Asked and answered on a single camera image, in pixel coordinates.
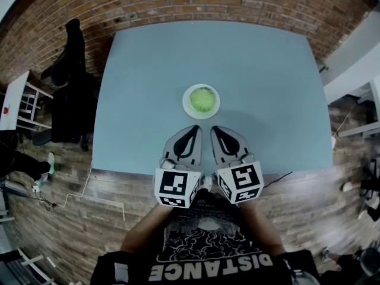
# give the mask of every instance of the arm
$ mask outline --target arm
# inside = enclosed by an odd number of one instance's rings
[[[264,252],[272,256],[286,252],[277,229],[255,201],[242,202],[239,204],[239,208],[250,234]]]
[[[142,250],[151,238],[167,220],[173,207],[157,204],[152,210],[139,221],[125,236],[121,251],[137,254]]]

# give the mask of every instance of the clothing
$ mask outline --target clothing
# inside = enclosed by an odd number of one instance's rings
[[[322,285],[354,285],[364,274],[360,261],[354,259],[352,255],[342,255],[337,264],[342,268],[341,271],[326,271],[321,276]]]
[[[153,257],[124,251],[100,256],[91,285],[213,281],[292,284],[285,259],[293,269],[318,279],[309,251],[270,257],[246,233],[237,206],[201,189],[189,209],[173,210],[163,244]]]
[[[21,171],[28,174],[35,181],[41,178],[41,174],[47,173],[50,165],[47,161],[39,162],[29,155],[14,151],[14,162],[8,169],[8,173],[12,171]]]
[[[0,178],[9,174],[14,161],[14,151],[3,142],[0,142]]]
[[[378,219],[380,219],[380,205],[378,205],[376,209],[369,207],[367,213],[373,221],[378,221]]]

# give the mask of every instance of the table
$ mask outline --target table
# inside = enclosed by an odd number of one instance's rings
[[[217,114],[190,118],[182,95],[197,83],[220,95]],[[254,24],[183,21],[117,32],[96,113],[93,167],[154,174],[172,135],[198,124],[202,169],[215,169],[210,129],[242,134],[262,172],[332,165],[330,121],[306,37]]]
[[[36,109],[41,109],[37,105],[39,94],[43,94],[50,98],[53,98],[50,94],[47,94],[45,91],[33,86],[27,82],[29,76],[29,71],[25,72],[23,75],[18,77],[13,81],[7,88],[7,93],[5,94],[4,103],[1,110],[0,117],[0,131],[3,130],[16,130],[16,127],[29,129],[31,131],[37,131],[36,129],[17,124],[17,121],[24,121],[29,124],[42,126],[44,128],[51,129],[49,125],[44,125],[43,123],[34,121],[34,114]],[[28,87],[35,91],[35,94],[24,93],[25,87]],[[26,105],[25,109],[20,109],[20,104],[24,103]],[[19,112],[29,114],[29,118],[19,116]]]

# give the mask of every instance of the person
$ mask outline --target person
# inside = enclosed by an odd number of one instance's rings
[[[157,204],[120,251],[98,258],[91,285],[293,284],[295,278],[319,284],[310,251],[286,252],[255,200],[232,205],[203,187],[190,208]]]
[[[346,182],[342,186],[341,190],[343,192],[348,192],[353,189],[360,189],[362,187],[361,185],[361,183]],[[364,216],[369,216],[373,221],[378,221],[380,219],[380,197],[377,191],[375,191],[375,195],[372,197],[372,199],[367,199],[364,202],[357,215],[357,218],[361,219]]]
[[[0,142],[0,178],[13,171],[21,171],[28,174],[41,187],[48,179],[48,174],[54,174],[54,163],[52,152],[49,153],[47,161],[38,161]]]
[[[360,254],[362,250],[359,250],[355,254],[339,255],[330,252],[326,247],[322,251],[322,260],[327,261],[332,259],[341,268],[341,271],[326,271],[321,276],[321,283],[323,285],[330,284],[356,284],[359,278],[363,275],[363,269],[360,265]]]

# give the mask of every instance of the brick wall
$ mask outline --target brick wall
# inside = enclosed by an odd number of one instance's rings
[[[178,20],[256,23],[306,35],[315,57],[324,59],[375,5],[376,0],[18,0],[0,25],[0,84],[28,69],[39,76],[62,52],[64,25],[75,17],[85,37],[87,70],[101,77],[118,30]]]

